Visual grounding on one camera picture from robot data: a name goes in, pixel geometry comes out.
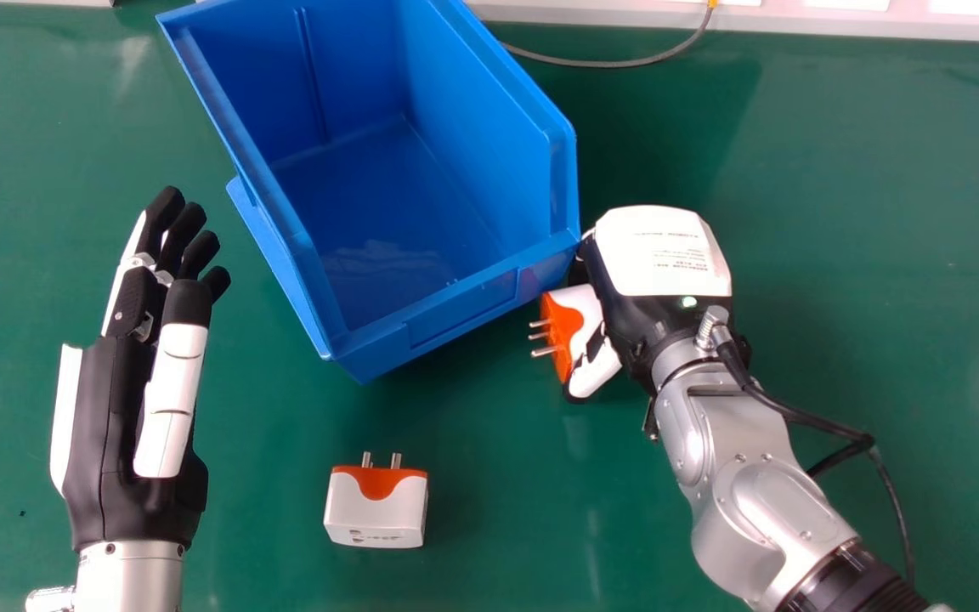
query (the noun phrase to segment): blue plastic bin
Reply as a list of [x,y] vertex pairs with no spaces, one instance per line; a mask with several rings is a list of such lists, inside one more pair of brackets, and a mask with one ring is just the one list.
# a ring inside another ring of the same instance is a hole
[[236,164],[238,212],[354,379],[563,278],[574,129],[459,0],[207,0],[158,20]]

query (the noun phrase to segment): metal prong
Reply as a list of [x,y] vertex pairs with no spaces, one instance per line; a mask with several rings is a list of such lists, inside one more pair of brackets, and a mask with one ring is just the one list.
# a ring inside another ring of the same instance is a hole
[[556,353],[560,351],[560,349],[561,349],[560,346],[543,346],[543,348],[534,349],[534,351],[531,352],[531,356],[533,358],[545,357],[550,353]]

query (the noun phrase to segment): robotic arm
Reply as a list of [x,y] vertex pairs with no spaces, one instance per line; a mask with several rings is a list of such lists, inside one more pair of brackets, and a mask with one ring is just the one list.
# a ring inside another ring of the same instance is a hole
[[[644,429],[663,443],[690,502],[693,553],[712,581],[757,612],[949,611],[863,547],[813,480],[868,452],[893,492],[869,434],[778,402],[751,378],[731,275],[708,224],[669,207],[610,210],[576,259],[587,283],[543,295],[531,338],[548,344],[532,356],[552,356],[576,402],[622,368],[645,387]],[[788,422],[850,444],[804,470]]]
[[207,502],[191,448],[213,303],[229,272],[201,206],[167,187],[139,216],[100,337],[63,345],[51,479],[66,500],[77,582],[26,612],[179,612],[183,556]]

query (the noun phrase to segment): silver robotic arm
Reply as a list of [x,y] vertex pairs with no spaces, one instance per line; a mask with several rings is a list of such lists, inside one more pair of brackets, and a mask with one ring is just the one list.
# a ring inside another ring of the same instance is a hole
[[63,345],[50,472],[70,514],[74,586],[26,612],[179,612],[183,557],[206,508],[195,395],[213,303],[229,272],[199,275],[220,244],[201,206],[167,187],[139,216],[101,336]]
[[[869,452],[892,487],[869,434],[794,410],[750,378],[708,224],[675,208],[614,209],[578,260],[587,283],[543,296],[532,340],[547,346],[532,356],[551,355],[578,402],[622,368],[645,387],[645,431],[667,451],[693,511],[694,557],[716,585],[757,612],[948,612],[865,549],[812,479]],[[850,444],[808,475],[788,422]]]

